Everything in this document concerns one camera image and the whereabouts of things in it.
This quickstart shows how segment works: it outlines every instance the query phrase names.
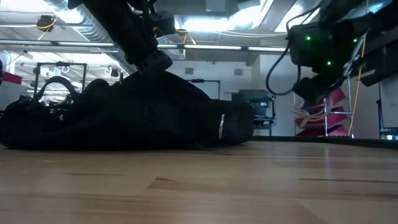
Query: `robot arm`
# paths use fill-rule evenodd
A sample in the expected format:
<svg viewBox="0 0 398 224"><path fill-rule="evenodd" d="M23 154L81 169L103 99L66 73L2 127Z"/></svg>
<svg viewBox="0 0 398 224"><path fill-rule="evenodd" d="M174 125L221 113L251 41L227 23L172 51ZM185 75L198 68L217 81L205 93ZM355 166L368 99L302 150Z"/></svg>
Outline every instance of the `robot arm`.
<svg viewBox="0 0 398 224"><path fill-rule="evenodd" d="M172 61L157 49L156 37L175 33L174 16L166 11L155 12L156 0L69 0L69 9L80 4L94 15L110 37L126 54L128 63L139 72L164 71ZM142 11L136 14L132 7Z"/></svg>
<svg viewBox="0 0 398 224"><path fill-rule="evenodd" d="M341 20L361 2L333 1L327 6L329 10L321 10L320 22L293 26L289 30L292 62L298 67L310 67L317 74L313 78L303 78L292 89L305 100L316 102L323 99L339 88L352 71L362 66L364 60L358 57L358 52L364 34L379 35L398 25L398 1L375 14L370 12Z"/></svg>

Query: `bag strap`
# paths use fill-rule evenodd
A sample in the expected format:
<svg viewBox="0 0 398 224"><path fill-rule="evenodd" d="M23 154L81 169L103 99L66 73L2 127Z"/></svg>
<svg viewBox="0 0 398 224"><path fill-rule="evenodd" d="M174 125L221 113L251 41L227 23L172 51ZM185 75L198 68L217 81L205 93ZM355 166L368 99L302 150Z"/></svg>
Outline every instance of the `bag strap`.
<svg viewBox="0 0 398 224"><path fill-rule="evenodd" d="M67 88L67 90L69 91L70 96L73 101L75 101L79 97L79 93L75 90L75 87L70 83L69 80L67 80L66 78L63 78L61 76L54 76L54 77L51 77L50 79L48 79L47 82L45 82L45 85L40 89L40 91L37 93L37 95L33 98L32 102L39 101L44 95L45 88L51 83L60 83L63 86L65 86Z"/></svg>

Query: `ventilation pipe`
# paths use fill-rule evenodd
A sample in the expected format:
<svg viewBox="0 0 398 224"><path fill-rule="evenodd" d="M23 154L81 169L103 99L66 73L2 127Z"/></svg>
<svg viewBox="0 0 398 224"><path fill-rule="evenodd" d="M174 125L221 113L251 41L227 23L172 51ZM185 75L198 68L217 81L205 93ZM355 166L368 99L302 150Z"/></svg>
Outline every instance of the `ventilation pipe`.
<svg viewBox="0 0 398 224"><path fill-rule="evenodd" d="M80 5L74 10L69 10L68 0L43 0L50 7L53 8L55 14L67 23L79 23L80 25L87 25L88 27L74 27L73 29L81 34L86 40L90 42L112 42L107 31L101 24L93 17L89 10ZM118 61L125 71L128 73L136 70L132 65L128 64L124 59L124 52L108 53L112 59Z"/></svg>

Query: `black bag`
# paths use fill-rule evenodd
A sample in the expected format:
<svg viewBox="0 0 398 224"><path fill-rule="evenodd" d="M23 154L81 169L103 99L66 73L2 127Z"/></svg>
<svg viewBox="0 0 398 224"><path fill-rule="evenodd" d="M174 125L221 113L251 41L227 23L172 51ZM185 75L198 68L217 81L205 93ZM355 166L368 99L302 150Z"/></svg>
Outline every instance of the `black bag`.
<svg viewBox="0 0 398 224"><path fill-rule="evenodd" d="M68 89L73 103L39 103L54 82ZM36 97L6 108L0 143L19 149L181 149L240 144L253 129L249 104L211 100L169 72L134 73L112 86L98 79L81 94L68 80L52 77Z"/></svg>

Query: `desk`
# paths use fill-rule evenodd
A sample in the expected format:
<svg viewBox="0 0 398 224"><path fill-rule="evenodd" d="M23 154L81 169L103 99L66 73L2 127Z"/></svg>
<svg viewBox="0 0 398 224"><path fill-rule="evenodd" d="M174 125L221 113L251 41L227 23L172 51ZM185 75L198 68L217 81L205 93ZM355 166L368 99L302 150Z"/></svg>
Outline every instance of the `desk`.
<svg viewBox="0 0 398 224"><path fill-rule="evenodd" d="M398 151L248 142L207 151L0 149L0 223L397 223Z"/></svg>

